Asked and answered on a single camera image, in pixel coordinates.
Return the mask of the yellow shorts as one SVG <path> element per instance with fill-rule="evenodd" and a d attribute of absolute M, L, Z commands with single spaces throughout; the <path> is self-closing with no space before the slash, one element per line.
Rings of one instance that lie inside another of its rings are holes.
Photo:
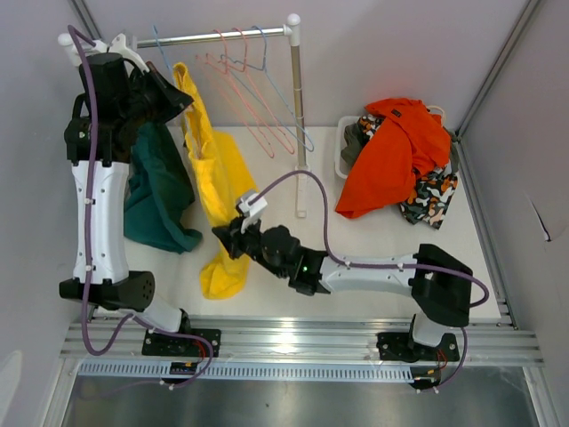
<path fill-rule="evenodd" d="M 211 227 L 227 225 L 237 217 L 237 199 L 257 185 L 234 138 L 212 127 L 201 94 L 184 63 L 173 65 L 173 79 L 175 86 L 193 99 L 182 115 L 181 129 L 201 205 Z M 244 288 L 248 268 L 247 258 L 231 259 L 219 243 L 217 254 L 199 275 L 203 296 L 209 300 L 235 296 Z"/>

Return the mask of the pink wire hanger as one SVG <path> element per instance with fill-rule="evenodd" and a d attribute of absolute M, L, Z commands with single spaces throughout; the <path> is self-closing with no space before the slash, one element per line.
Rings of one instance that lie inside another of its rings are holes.
<path fill-rule="evenodd" d="M 211 71 L 205 72 L 205 75 L 212 79 L 211 82 L 225 98 L 227 104 L 257 141 L 264 153 L 270 159 L 274 159 L 275 151 L 268 136 L 265 134 L 265 130 L 268 130 L 268 127 L 238 89 L 235 79 L 230 73 L 228 63 L 224 60 L 217 60 L 214 55 L 208 52 L 203 58 L 197 55 L 196 59 L 211 69 Z"/>
<path fill-rule="evenodd" d="M 243 59 L 234 61 L 229 57 L 228 40 L 215 29 L 213 32 L 220 37 L 223 53 L 219 57 L 210 53 L 205 55 L 204 65 L 215 74 L 211 83 L 269 158 L 276 154 L 274 142 L 293 155 L 295 147 L 289 139 L 289 132 L 271 110 L 249 72 L 248 42 L 244 32 L 238 28 L 233 30 L 244 44 Z"/>

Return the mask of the olive green shorts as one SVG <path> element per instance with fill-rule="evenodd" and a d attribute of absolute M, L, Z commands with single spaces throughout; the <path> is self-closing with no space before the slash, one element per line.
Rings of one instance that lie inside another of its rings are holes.
<path fill-rule="evenodd" d="M 363 125 L 362 123 L 358 123 L 365 129 L 365 132 L 370 136 L 369 141 L 375 135 L 377 130 L 380 128 L 380 125 Z M 356 129 L 355 125 L 351 127 L 347 127 L 345 129 L 345 137 L 349 145 L 341 152 L 343 159 L 346 162 L 351 163 L 351 168 L 354 166 L 357 158 L 359 157 L 360 153 L 366 146 L 366 144 L 360 143 L 356 141 Z M 457 173 L 459 170 L 460 160 L 459 154 L 457 149 L 458 139 L 457 136 L 450 132 L 449 130 L 445 129 L 446 133 L 449 135 L 451 140 L 451 148 L 450 148 L 450 156 L 449 156 L 449 165 L 445 168 L 446 171 L 451 171 L 452 173 Z"/>

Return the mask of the camouflage orange black shorts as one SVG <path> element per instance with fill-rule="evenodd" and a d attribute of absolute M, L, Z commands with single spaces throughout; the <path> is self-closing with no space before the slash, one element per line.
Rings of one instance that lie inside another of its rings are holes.
<path fill-rule="evenodd" d="M 383 121 L 383 117 L 371 114 L 359 119 L 363 125 L 381 126 Z M 434 230 L 441 229 L 459 185 L 459 170 L 457 173 L 446 171 L 448 165 L 449 161 L 444 167 L 436 167 L 419 177 L 411 195 L 399 203 L 400 212 L 407 222 L 412 225 L 425 222 Z"/>

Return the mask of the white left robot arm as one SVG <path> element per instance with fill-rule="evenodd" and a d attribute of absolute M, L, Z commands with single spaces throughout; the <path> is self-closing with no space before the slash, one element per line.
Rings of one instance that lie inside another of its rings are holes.
<path fill-rule="evenodd" d="M 163 329 L 175 356 L 192 347 L 182 311 L 156 295 L 149 271 L 130 270 L 124 250 L 124 196 L 139 128 L 164 124 L 193 101 L 133 52 L 103 52 L 78 65 L 84 87 L 64 132 L 75 180 L 78 245 L 71 278 L 60 297 L 133 314 Z"/>

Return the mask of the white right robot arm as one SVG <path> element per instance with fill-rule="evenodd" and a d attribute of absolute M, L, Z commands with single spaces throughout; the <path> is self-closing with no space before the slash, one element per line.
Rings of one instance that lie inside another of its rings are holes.
<path fill-rule="evenodd" d="M 244 217 L 212 232 L 231 259 L 248 257 L 299 294 L 370 291 L 413 299 L 420 310 L 405 346 L 417 359 L 435 352 L 449 329 L 469 324 L 472 271 L 438 246 L 422 244 L 414 254 L 380 263 L 305 247 L 283 225 L 262 230 Z"/>

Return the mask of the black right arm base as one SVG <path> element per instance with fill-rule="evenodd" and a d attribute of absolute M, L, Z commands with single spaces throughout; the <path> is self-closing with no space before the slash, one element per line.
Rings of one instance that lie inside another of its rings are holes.
<path fill-rule="evenodd" d="M 415 324 L 413 319 L 407 332 L 377 334 L 376 348 L 380 360 L 413 364 L 460 359 L 456 337 L 445 326 L 427 326 L 421 331 Z"/>

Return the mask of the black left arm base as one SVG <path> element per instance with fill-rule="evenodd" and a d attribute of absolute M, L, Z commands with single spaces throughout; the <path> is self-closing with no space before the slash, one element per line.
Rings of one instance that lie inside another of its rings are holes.
<path fill-rule="evenodd" d="M 148 330 L 141 348 L 143 356 L 159 356 L 159 357 L 187 357 L 207 359 L 210 357 L 210 351 L 204 341 L 212 345 L 212 357 L 219 356 L 221 344 L 221 330 L 213 328 L 194 328 L 191 326 L 191 320 L 187 313 L 183 312 L 181 316 L 180 328 L 178 334 L 192 334 L 201 340 L 172 337 L 166 334 L 151 334 Z"/>

